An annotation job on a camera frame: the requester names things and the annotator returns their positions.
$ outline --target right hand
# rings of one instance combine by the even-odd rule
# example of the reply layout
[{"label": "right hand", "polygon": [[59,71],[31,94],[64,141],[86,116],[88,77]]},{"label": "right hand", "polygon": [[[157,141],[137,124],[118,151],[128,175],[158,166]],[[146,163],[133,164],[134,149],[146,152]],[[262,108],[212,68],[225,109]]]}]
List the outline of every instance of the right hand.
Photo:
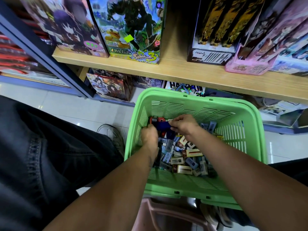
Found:
[{"label": "right hand", "polygon": [[190,114],[182,114],[170,120],[169,124],[172,126],[173,131],[184,135],[185,139],[190,142],[194,141],[195,135],[200,133],[200,129],[202,129]]}]

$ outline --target hand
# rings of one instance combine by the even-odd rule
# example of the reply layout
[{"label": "hand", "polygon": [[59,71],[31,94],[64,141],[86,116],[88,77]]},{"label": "hand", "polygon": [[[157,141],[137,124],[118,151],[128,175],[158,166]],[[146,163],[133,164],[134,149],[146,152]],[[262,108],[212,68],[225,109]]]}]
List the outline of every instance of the hand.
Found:
[{"label": "hand", "polygon": [[194,117],[190,114],[183,114],[180,115],[172,120],[169,121],[169,124],[173,127],[171,129],[175,132],[180,133],[181,135],[185,136],[185,139],[192,142],[195,139],[195,135],[200,132],[202,129]]},{"label": "hand", "polygon": [[148,148],[152,159],[155,159],[158,154],[158,132],[155,126],[149,124],[141,130],[141,140],[143,146]]}]

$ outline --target green sticker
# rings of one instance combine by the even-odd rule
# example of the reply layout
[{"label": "green sticker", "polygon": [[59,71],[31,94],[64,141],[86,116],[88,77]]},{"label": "green sticker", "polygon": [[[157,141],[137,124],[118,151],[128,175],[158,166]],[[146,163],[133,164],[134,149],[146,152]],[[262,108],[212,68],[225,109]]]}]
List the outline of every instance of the green sticker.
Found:
[{"label": "green sticker", "polygon": [[126,41],[126,42],[130,42],[130,41],[132,41],[134,38],[129,34],[127,37],[124,37],[124,40]]}]

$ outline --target splatoon 3 logo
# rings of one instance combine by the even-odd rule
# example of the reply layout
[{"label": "splatoon 3 logo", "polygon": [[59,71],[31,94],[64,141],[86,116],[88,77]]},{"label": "splatoon 3 logo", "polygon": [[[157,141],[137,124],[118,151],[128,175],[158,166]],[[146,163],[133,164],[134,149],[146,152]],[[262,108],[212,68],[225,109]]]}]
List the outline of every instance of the splatoon 3 logo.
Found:
[{"label": "splatoon 3 logo", "polygon": [[154,52],[132,52],[132,56],[130,58],[138,62],[158,63],[158,54]]}]

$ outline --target wooden shelf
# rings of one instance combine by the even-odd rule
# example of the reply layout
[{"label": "wooden shelf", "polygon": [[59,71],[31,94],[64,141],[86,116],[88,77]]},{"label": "wooden shelf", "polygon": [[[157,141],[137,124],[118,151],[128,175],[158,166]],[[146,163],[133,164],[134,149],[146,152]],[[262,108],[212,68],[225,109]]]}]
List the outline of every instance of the wooden shelf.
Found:
[{"label": "wooden shelf", "polygon": [[308,78],[275,72],[261,76],[228,73],[223,66],[187,62],[186,34],[187,25],[183,20],[168,13],[159,65],[64,52],[58,48],[53,57],[58,62],[73,65],[308,104]]}]

